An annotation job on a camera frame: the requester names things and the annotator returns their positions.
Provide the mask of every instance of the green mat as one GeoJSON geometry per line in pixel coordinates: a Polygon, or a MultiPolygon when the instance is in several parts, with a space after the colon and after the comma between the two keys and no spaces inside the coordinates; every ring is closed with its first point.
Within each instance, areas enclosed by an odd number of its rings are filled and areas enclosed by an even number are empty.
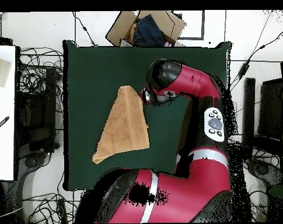
{"type": "Polygon", "coordinates": [[[96,165],[92,155],[120,86],[138,93],[150,64],[159,58],[178,60],[216,75],[226,85],[230,43],[217,48],[77,47],[64,41],[65,190],[92,188],[113,167],[174,172],[176,151],[188,99],[169,106],[144,106],[149,149],[116,154],[96,165]]]}

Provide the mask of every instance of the tangled wires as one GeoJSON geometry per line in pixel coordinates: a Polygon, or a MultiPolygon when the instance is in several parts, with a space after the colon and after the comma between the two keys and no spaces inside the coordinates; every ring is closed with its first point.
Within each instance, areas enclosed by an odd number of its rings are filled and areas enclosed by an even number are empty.
{"type": "MultiPolygon", "coordinates": [[[[60,81],[62,79],[62,73],[63,73],[63,67],[62,63],[63,60],[61,57],[63,54],[59,51],[50,49],[50,51],[44,52],[42,54],[37,53],[37,49],[39,48],[28,48],[21,50],[21,57],[25,59],[25,57],[29,57],[30,61],[28,63],[22,63],[21,65],[21,76],[20,76],[20,91],[23,93],[30,93],[33,95],[43,94],[46,95],[46,84],[49,83],[46,79],[46,69],[47,68],[55,68],[56,73],[56,80],[60,81]],[[34,51],[34,54],[26,54],[26,51],[34,51]],[[51,57],[58,57],[59,60],[55,63],[53,62],[41,62],[41,57],[44,56],[51,56],[51,57]]],[[[56,105],[58,106],[58,109],[55,110],[56,112],[63,113],[61,109],[62,105],[62,86],[59,86],[57,83],[55,84],[56,92],[53,92],[51,87],[48,87],[48,89],[52,93],[55,94],[55,96],[58,99],[58,103],[56,105]]]]}
{"type": "MultiPolygon", "coordinates": [[[[251,195],[253,195],[254,193],[262,193],[268,196],[266,192],[261,191],[261,190],[255,190],[251,192],[249,196],[251,197],[251,195]]],[[[263,205],[263,204],[255,205],[254,202],[252,202],[251,200],[250,200],[250,205],[251,205],[251,212],[252,212],[251,221],[252,222],[263,222],[267,217],[268,205],[263,205]]]]}
{"type": "Polygon", "coordinates": [[[43,223],[43,224],[62,224],[62,223],[70,223],[74,222],[74,212],[77,210],[77,206],[74,204],[74,201],[67,201],[59,192],[59,185],[62,182],[62,178],[64,176],[64,172],[62,173],[60,182],[57,185],[57,193],[48,193],[44,195],[39,195],[35,197],[31,197],[28,199],[24,199],[23,201],[33,200],[37,197],[45,197],[52,196],[50,199],[43,198],[41,203],[34,209],[33,213],[31,213],[28,217],[28,223],[43,223]],[[71,212],[67,213],[67,208],[62,206],[62,203],[68,204],[72,207],[71,212]],[[41,214],[43,216],[42,220],[38,220],[37,222],[33,222],[33,217],[35,214],[41,214]]]}
{"type": "MultiPolygon", "coordinates": [[[[59,85],[59,83],[55,83],[55,85],[49,85],[48,83],[53,83],[53,80],[51,81],[48,80],[47,71],[46,71],[46,69],[55,68],[56,72],[51,74],[51,76],[54,76],[56,82],[61,81],[63,74],[63,64],[62,64],[63,54],[51,48],[43,47],[43,48],[21,49],[20,55],[22,60],[21,70],[20,70],[20,92],[31,95],[43,95],[44,96],[43,98],[47,102],[47,104],[50,107],[53,107],[57,113],[61,113],[63,118],[64,112],[62,109],[62,101],[63,101],[62,85],[59,85]],[[42,54],[38,54],[37,50],[39,49],[48,49],[49,51],[44,52],[42,54]],[[56,62],[46,61],[45,59],[45,58],[57,58],[57,57],[58,59],[56,62]],[[50,95],[52,97],[53,95],[55,95],[55,98],[57,98],[58,100],[56,100],[55,103],[50,102],[49,101],[50,95]]],[[[31,112],[32,114],[31,103],[25,101],[25,104],[28,107],[29,112],[31,112]]],[[[55,136],[57,136],[60,133],[60,131],[63,130],[63,122],[61,128],[56,130],[58,132],[55,136]]],[[[57,193],[49,193],[49,194],[39,195],[25,199],[25,200],[36,201],[36,198],[48,197],[48,198],[43,198],[40,201],[39,205],[34,209],[33,213],[30,214],[30,216],[28,217],[28,223],[49,224],[49,223],[68,223],[74,221],[74,212],[77,208],[77,206],[74,204],[74,194],[73,194],[73,201],[67,201],[60,194],[58,190],[58,186],[57,186],[57,193]],[[67,213],[65,206],[71,206],[72,210],[67,213]],[[33,217],[36,214],[43,216],[43,219],[39,220],[38,222],[33,222],[33,217]]]]}

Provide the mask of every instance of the red robot arm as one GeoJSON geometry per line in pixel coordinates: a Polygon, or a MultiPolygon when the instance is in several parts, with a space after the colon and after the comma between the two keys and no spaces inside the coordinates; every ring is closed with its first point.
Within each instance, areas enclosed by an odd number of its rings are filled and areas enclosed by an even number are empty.
{"type": "Polygon", "coordinates": [[[162,106],[179,95],[195,98],[198,104],[190,120],[192,145],[177,155],[174,175],[147,169],[127,170],[106,192],[95,222],[187,223],[230,219],[227,136],[221,93],[215,81],[203,71],[176,61],[155,61],[146,76],[146,87],[141,93],[143,101],[162,106]],[[179,166],[186,165],[187,174],[178,176],[179,166]],[[153,197],[160,191],[167,192],[167,203],[148,201],[136,206],[126,202],[135,184],[147,186],[153,197]]]}

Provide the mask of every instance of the black cable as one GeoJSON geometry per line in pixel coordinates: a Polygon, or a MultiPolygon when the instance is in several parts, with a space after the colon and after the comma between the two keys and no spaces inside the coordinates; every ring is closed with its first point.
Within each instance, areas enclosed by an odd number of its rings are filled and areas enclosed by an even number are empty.
{"type": "MultiPolygon", "coordinates": [[[[255,102],[254,104],[259,104],[261,103],[261,101],[255,102]]],[[[242,111],[244,108],[241,108],[240,110],[238,110],[236,113],[238,113],[239,111],[242,111]]]]}
{"type": "Polygon", "coordinates": [[[262,45],[262,46],[261,46],[259,49],[257,49],[256,51],[253,51],[253,53],[251,54],[251,56],[249,56],[248,60],[247,60],[246,63],[244,64],[245,66],[241,68],[241,70],[243,69],[243,71],[240,71],[240,72],[239,72],[240,76],[239,76],[238,82],[233,86],[233,88],[232,88],[230,91],[232,91],[232,90],[235,88],[235,86],[240,82],[241,78],[245,75],[245,73],[246,73],[246,71],[247,71],[247,69],[248,69],[248,67],[249,67],[248,65],[249,65],[249,62],[250,62],[251,57],[252,57],[257,51],[259,51],[259,50],[265,48],[267,45],[269,45],[269,44],[273,43],[274,41],[278,40],[281,35],[283,35],[283,31],[282,31],[282,32],[277,36],[277,38],[275,38],[273,41],[271,41],[271,42],[269,42],[269,43],[267,43],[267,44],[265,44],[265,45],[262,45]]]}
{"type": "Polygon", "coordinates": [[[30,61],[30,62],[32,62],[34,59],[36,59],[36,60],[39,61],[39,59],[40,59],[41,56],[49,55],[49,53],[56,53],[56,55],[57,55],[58,58],[60,59],[59,61],[62,61],[62,60],[61,60],[61,57],[63,56],[63,54],[62,54],[60,51],[57,51],[57,50],[54,50],[54,49],[48,48],[48,47],[44,47],[44,48],[50,49],[51,51],[47,51],[47,52],[44,52],[44,53],[42,53],[42,54],[38,54],[37,51],[36,51],[36,49],[38,49],[38,48],[28,48],[28,49],[26,49],[26,50],[22,50],[22,51],[21,51],[21,56],[25,56],[25,55],[28,56],[28,57],[35,56],[35,58],[32,58],[32,60],[30,61]],[[24,53],[22,53],[22,52],[24,52],[24,51],[30,51],[30,50],[33,50],[33,51],[34,51],[34,54],[24,54],[24,53]]]}
{"type": "MultiPolygon", "coordinates": [[[[28,64],[30,64],[30,63],[32,63],[32,65],[34,65],[34,63],[33,63],[33,60],[38,60],[38,64],[40,64],[40,57],[41,56],[46,56],[48,53],[56,53],[56,51],[47,51],[47,52],[44,52],[44,53],[42,53],[42,54],[37,54],[37,51],[34,49],[34,52],[35,52],[35,54],[20,54],[21,56],[27,56],[27,57],[30,57],[31,58],[31,60],[30,60],[30,62],[28,63],[28,64]]],[[[62,60],[61,60],[61,56],[57,53],[57,55],[56,56],[58,56],[58,58],[60,59],[60,60],[58,60],[57,62],[60,62],[60,67],[62,67],[62,60]]]]}
{"type": "Polygon", "coordinates": [[[254,157],[254,160],[257,160],[258,158],[261,158],[265,153],[266,153],[266,151],[264,151],[264,153],[262,154],[262,155],[260,155],[260,156],[257,156],[257,154],[259,153],[259,152],[261,152],[262,150],[258,150],[257,152],[256,152],[256,154],[253,156],[254,157]]]}
{"type": "Polygon", "coordinates": [[[73,191],[73,208],[72,208],[72,223],[74,223],[74,202],[75,202],[75,191],[73,191]]]}
{"type": "Polygon", "coordinates": [[[31,197],[31,198],[26,198],[26,199],[24,199],[23,201],[28,201],[28,200],[32,200],[32,199],[34,199],[34,198],[44,197],[44,196],[50,196],[50,195],[56,195],[56,193],[51,192],[51,193],[47,193],[47,194],[43,194],[43,195],[38,195],[38,196],[31,197]]]}
{"type": "Polygon", "coordinates": [[[51,51],[54,51],[58,54],[61,54],[63,56],[63,53],[61,53],[60,51],[57,51],[55,49],[52,49],[52,48],[49,48],[49,47],[30,47],[30,48],[23,48],[21,49],[21,52],[24,52],[24,51],[30,51],[30,50],[35,50],[35,49],[49,49],[51,51]]]}
{"type": "Polygon", "coordinates": [[[49,156],[49,161],[48,161],[48,163],[47,164],[45,164],[44,166],[42,166],[42,167],[46,167],[49,163],[50,163],[50,160],[51,160],[51,156],[52,156],[52,153],[50,153],[50,156],[49,156]]]}
{"type": "Polygon", "coordinates": [[[257,45],[258,45],[258,42],[260,42],[261,35],[263,34],[263,31],[264,31],[264,29],[265,29],[265,26],[267,25],[267,22],[268,22],[270,16],[272,15],[272,13],[273,13],[273,10],[270,12],[270,14],[269,14],[267,20],[265,21],[265,25],[264,25],[264,27],[263,27],[261,33],[260,33],[260,37],[259,37],[258,40],[257,40],[256,46],[255,46],[255,48],[253,49],[252,54],[253,54],[254,51],[256,50],[256,47],[257,47],[257,45]]]}
{"type": "Polygon", "coordinates": [[[96,45],[95,42],[93,42],[91,36],[89,35],[89,32],[88,32],[87,28],[82,24],[80,18],[78,18],[77,16],[75,16],[74,12],[72,12],[72,13],[73,13],[73,17],[74,17],[75,19],[77,19],[77,20],[80,21],[80,24],[81,24],[82,28],[84,29],[85,32],[87,32],[88,37],[89,37],[90,41],[92,42],[93,46],[94,46],[94,47],[97,47],[98,45],[96,45]]]}
{"type": "MultiPolygon", "coordinates": [[[[37,58],[38,65],[40,65],[39,56],[37,56],[36,58],[37,58]]],[[[44,93],[45,88],[43,87],[43,85],[45,83],[47,83],[46,72],[42,71],[41,69],[37,69],[37,68],[28,68],[27,66],[31,62],[33,62],[33,58],[30,60],[30,62],[27,65],[22,64],[20,87],[21,87],[21,89],[22,89],[22,87],[26,88],[29,91],[29,93],[37,93],[37,94],[44,93]]],[[[54,93],[55,93],[55,95],[58,96],[59,93],[61,92],[61,89],[60,89],[59,86],[56,86],[56,88],[58,89],[59,92],[57,92],[57,93],[54,92],[54,93]]]]}
{"type": "Polygon", "coordinates": [[[277,155],[272,155],[271,156],[271,160],[270,160],[270,163],[272,164],[272,158],[275,157],[277,159],[277,165],[275,167],[278,167],[279,166],[279,157],[277,155]]]}
{"type": "MultiPolygon", "coordinates": [[[[264,191],[261,190],[256,190],[256,191],[252,191],[251,193],[249,193],[249,198],[251,197],[252,194],[254,193],[263,193],[264,195],[266,195],[268,197],[268,194],[264,191]]],[[[267,206],[259,204],[258,206],[254,205],[253,202],[250,200],[251,202],[251,212],[253,215],[255,215],[257,217],[257,210],[259,210],[265,217],[267,217],[267,211],[264,210],[264,208],[267,208],[267,206]],[[256,213],[253,212],[252,207],[254,207],[256,209],[256,213]]]]}
{"type": "Polygon", "coordinates": [[[61,179],[60,179],[60,182],[58,183],[58,185],[57,185],[57,192],[58,192],[58,194],[60,194],[60,191],[59,191],[59,186],[60,186],[60,183],[61,183],[61,181],[62,181],[62,178],[64,177],[64,172],[62,173],[62,176],[61,176],[61,179]]]}
{"type": "Polygon", "coordinates": [[[30,216],[28,217],[28,222],[30,223],[30,221],[32,220],[33,216],[37,213],[41,213],[43,216],[44,216],[44,219],[38,221],[38,222],[35,222],[35,223],[41,223],[43,221],[45,221],[45,224],[49,224],[48,220],[51,219],[52,223],[61,223],[61,217],[60,217],[60,208],[59,208],[59,205],[58,205],[58,200],[59,200],[59,197],[62,198],[64,200],[65,203],[67,204],[71,204],[73,206],[73,211],[72,212],[69,212],[67,213],[68,217],[71,218],[71,220],[69,220],[68,222],[72,222],[74,220],[73,218],[73,215],[74,215],[74,207],[76,208],[77,210],[77,206],[74,204],[74,203],[71,203],[71,202],[68,202],[65,200],[65,198],[61,195],[61,194],[55,194],[55,193],[51,193],[51,194],[44,194],[44,195],[53,195],[53,197],[51,197],[50,199],[47,199],[47,198],[44,198],[42,200],[42,202],[34,209],[33,213],[30,214],[30,216]],[[50,202],[56,202],[56,209],[53,209],[52,206],[50,205],[50,202]],[[45,214],[42,212],[42,210],[46,210],[48,211],[49,213],[49,217],[46,217],[45,214]],[[57,220],[54,220],[53,216],[54,215],[57,215],[58,216],[58,221],[57,220]]]}
{"type": "Polygon", "coordinates": [[[63,101],[63,99],[62,99],[63,97],[64,97],[64,94],[62,93],[62,94],[60,95],[60,100],[61,100],[61,103],[62,103],[62,104],[64,104],[64,101],[63,101]]]}
{"type": "Polygon", "coordinates": [[[232,83],[228,84],[228,87],[230,88],[230,86],[239,78],[239,74],[236,75],[236,77],[234,78],[234,80],[232,81],[232,83]]]}

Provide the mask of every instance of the power cord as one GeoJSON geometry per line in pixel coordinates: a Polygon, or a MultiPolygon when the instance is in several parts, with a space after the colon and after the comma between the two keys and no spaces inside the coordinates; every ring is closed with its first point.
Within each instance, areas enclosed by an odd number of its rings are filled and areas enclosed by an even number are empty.
{"type": "Polygon", "coordinates": [[[70,218],[70,220],[67,220],[68,223],[74,222],[74,212],[77,210],[77,206],[74,204],[74,201],[73,202],[67,201],[59,192],[59,186],[61,184],[63,176],[64,176],[64,172],[62,173],[60,182],[57,185],[57,193],[48,193],[48,194],[39,195],[39,196],[35,196],[35,197],[31,197],[31,198],[23,200],[23,201],[28,201],[28,200],[32,200],[32,199],[37,198],[37,197],[44,197],[44,196],[52,195],[52,197],[50,199],[43,198],[41,203],[34,209],[33,213],[31,213],[29,215],[28,223],[37,224],[37,223],[43,222],[44,224],[50,224],[50,223],[61,224],[61,221],[62,221],[61,211],[62,211],[62,209],[61,209],[60,203],[59,203],[60,200],[63,200],[65,203],[70,204],[72,206],[72,211],[66,213],[66,216],[70,218]],[[53,207],[50,205],[50,202],[56,203],[55,209],[53,209],[53,207]],[[32,222],[34,215],[37,214],[37,213],[42,214],[42,216],[44,218],[42,220],[37,221],[37,222],[32,222]]]}
{"type": "MultiPolygon", "coordinates": [[[[255,191],[252,191],[250,194],[249,194],[249,198],[251,197],[252,194],[254,193],[262,193],[264,195],[266,195],[268,197],[268,194],[264,191],[261,191],[261,190],[255,190],[255,191]]],[[[250,203],[251,203],[251,212],[252,212],[252,219],[251,221],[252,222],[258,222],[257,218],[258,218],[258,211],[260,211],[263,216],[266,218],[267,217],[267,209],[268,209],[268,206],[266,205],[262,205],[262,204],[258,204],[258,205],[255,205],[251,199],[250,199],[250,203]]]]}
{"type": "Polygon", "coordinates": [[[47,164],[42,165],[42,167],[46,167],[50,163],[51,157],[52,157],[52,153],[50,153],[50,155],[49,155],[49,160],[48,160],[47,164]]]}
{"type": "Polygon", "coordinates": [[[238,112],[242,111],[242,110],[244,110],[244,107],[241,108],[241,109],[239,109],[238,111],[236,111],[236,114],[237,114],[238,112]]]}
{"type": "Polygon", "coordinates": [[[265,44],[265,45],[262,45],[259,49],[257,49],[256,51],[253,51],[253,52],[252,52],[251,56],[249,56],[248,60],[242,65],[242,67],[241,67],[239,73],[238,73],[237,76],[235,77],[235,80],[236,80],[237,77],[239,78],[239,80],[235,83],[235,85],[233,86],[233,88],[232,88],[230,91],[232,91],[232,90],[235,88],[235,86],[240,82],[241,78],[246,74],[246,72],[247,72],[247,70],[248,70],[248,68],[249,68],[249,62],[250,62],[251,57],[252,57],[257,51],[259,51],[259,50],[265,48],[267,45],[269,45],[269,44],[273,43],[274,41],[278,40],[279,37],[282,36],[282,35],[283,35],[283,31],[282,31],[282,32],[277,36],[277,38],[275,38],[273,41],[271,41],[271,42],[269,42],[269,43],[267,43],[267,44],[265,44]]]}
{"type": "Polygon", "coordinates": [[[88,37],[89,37],[90,41],[92,42],[93,46],[94,46],[94,47],[97,47],[98,45],[96,45],[95,42],[93,42],[91,36],[89,35],[88,29],[82,24],[80,18],[78,18],[77,16],[75,16],[75,12],[72,12],[72,13],[73,13],[73,17],[74,17],[75,19],[79,20],[79,22],[80,22],[80,24],[81,24],[83,30],[84,30],[85,32],[87,32],[88,37]]]}

